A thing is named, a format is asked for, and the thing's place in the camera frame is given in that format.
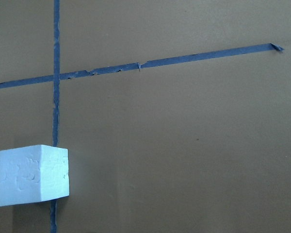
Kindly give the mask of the light blue foam block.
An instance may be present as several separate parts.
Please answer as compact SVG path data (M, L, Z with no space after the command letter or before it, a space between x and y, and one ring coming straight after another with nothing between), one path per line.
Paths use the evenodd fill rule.
M0 207L69 196L68 150L33 145L0 150Z

